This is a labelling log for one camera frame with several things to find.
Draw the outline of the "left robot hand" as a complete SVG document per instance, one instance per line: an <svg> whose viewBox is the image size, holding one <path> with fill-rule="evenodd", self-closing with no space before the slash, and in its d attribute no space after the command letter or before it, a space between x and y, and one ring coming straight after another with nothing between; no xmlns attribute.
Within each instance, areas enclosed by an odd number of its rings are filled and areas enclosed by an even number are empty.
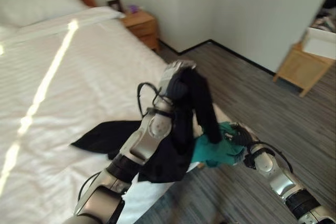
<svg viewBox="0 0 336 224"><path fill-rule="evenodd" d="M192 60L176 60L167 65L159 82L159 95L176 101L187 94L188 87L181 81L181 75L186 69L194 69L196 63Z"/></svg>

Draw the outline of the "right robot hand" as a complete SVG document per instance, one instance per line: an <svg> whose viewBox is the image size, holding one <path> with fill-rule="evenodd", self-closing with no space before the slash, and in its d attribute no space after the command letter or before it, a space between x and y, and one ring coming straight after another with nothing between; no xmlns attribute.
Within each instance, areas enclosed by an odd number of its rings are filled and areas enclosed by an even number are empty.
<svg viewBox="0 0 336 224"><path fill-rule="evenodd" d="M229 139L236 145L247 146L253 142L253 138L248 130L239 123L230 123L230 127L235 131L235 134Z"/></svg>

